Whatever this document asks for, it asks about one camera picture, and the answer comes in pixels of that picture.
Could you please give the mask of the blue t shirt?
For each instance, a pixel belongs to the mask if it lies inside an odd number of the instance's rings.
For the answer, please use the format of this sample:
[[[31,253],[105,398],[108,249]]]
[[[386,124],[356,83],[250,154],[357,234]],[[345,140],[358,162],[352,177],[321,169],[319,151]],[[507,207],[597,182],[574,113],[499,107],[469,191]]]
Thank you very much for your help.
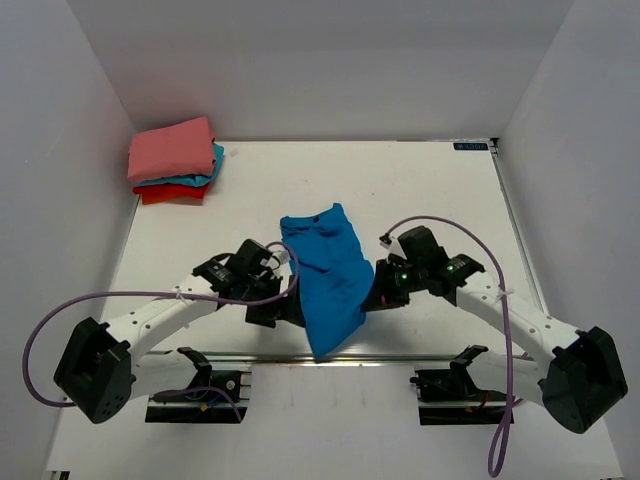
[[[339,203],[309,217],[285,216],[280,231],[298,257],[291,266],[312,354],[325,357],[364,324],[373,268]]]

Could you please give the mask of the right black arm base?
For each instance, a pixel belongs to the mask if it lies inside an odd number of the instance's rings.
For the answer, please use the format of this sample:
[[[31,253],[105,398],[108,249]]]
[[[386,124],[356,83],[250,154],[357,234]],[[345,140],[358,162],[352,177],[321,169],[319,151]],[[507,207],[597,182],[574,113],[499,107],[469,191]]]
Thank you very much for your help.
[[[503,407],[506,396],[493,390],[479,390],[459,380],[451,370],[416,370],[409,379],[420,402],[441,407]]]

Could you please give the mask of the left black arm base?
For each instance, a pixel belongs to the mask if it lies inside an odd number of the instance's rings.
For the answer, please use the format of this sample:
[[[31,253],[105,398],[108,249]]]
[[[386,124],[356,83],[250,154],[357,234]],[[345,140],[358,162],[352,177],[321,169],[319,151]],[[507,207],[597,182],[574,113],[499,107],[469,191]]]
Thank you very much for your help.
[[[196,377],[188,386],[190,392],[158,393],[150,400],[163,406],[230,407],[230,398],[240,408],[249,402],[251,386],[250,370],[212,370],[208,377]]]

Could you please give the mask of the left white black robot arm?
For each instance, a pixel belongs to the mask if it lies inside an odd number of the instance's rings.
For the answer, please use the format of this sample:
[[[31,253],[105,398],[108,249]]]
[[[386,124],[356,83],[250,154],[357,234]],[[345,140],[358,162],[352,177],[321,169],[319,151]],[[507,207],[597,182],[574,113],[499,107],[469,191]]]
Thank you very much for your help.
[[[211,362],[191,347],[164,353],[154,348],[181,329],[225,305],[269,307],[294,298],[299,277],[281,286],[280,269],[297,265],[293,248],[247,239],[237,252],[218,254],[169,292],[150,293],[150,302],[119,317],[81,321],[72,331],[54,381],[94,424],[118,414],[134,398],[159,401],[213,396],[236,406],[223,386],[211,380]]]

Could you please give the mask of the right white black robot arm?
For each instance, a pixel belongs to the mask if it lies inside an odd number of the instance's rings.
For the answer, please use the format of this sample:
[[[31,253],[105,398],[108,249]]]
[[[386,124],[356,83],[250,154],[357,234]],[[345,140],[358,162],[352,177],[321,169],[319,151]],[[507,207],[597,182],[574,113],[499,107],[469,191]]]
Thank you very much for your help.
[[[448,256],[424,226],[380,241],[388,255],[376,263],[362,311],[401,308],[411,294],[427,292],[485,321],[527,354],[508,359],[486,346],[468,346],[447,369],[419,370],[411,378],[422,402],[512,394],[582,434],[627,395],[615,342],[603,329],[581,330],[507,293],[481,263],[465,254]]]

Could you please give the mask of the red folded t shirt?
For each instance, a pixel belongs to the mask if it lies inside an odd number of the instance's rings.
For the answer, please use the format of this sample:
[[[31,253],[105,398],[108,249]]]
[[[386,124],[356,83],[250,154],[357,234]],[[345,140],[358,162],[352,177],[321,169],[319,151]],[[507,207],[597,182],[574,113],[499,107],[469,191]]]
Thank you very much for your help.
[[[164,203],[180,199],[194,199],[202,201],[207,190],[207,185],[193,187],[179,184],[137,186],[132,189],[134,194],[141,197],[144,205]]]

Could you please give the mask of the blue label sticker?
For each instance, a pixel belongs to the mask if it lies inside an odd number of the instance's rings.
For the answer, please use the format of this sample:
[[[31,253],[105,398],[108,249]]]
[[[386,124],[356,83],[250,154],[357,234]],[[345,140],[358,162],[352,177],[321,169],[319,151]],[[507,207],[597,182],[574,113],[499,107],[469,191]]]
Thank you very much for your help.
[[[488,151],[489,146],[486,142],[454,142],[453,147],[456,151]]]

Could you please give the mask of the turquoise folded t shirt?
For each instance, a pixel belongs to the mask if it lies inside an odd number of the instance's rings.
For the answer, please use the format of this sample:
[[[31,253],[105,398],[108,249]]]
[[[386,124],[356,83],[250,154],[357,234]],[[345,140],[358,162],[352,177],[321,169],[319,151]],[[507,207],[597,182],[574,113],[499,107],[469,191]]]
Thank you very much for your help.
[[[171,176],[171,177],[162,177],[162,178],[151,179],[151,180],[146,180],[146,181],[137,183],[136,187],[154,186],[154,185],[163,185],[163,184],[182,185],[182,186],[189,186],[189,187],[195,187],[195,188],[206,186],[216,178],[224,160],[225,149],[223,146],[217,144],[216,142],[213,142],[212,149],[214,153],[214,160],[212,163],[213,170],[209,175],[187,174],[187,175],[177,175],[177,176]]]

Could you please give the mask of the pink folded t shirt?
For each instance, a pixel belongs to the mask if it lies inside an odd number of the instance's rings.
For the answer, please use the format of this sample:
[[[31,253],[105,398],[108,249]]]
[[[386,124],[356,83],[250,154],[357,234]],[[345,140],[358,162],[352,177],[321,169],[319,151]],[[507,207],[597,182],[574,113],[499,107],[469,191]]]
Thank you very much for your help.
[[[134,135],[128,150],[128,174],[137,184],[182,175],[210,175],[214,134],[206,116]]]

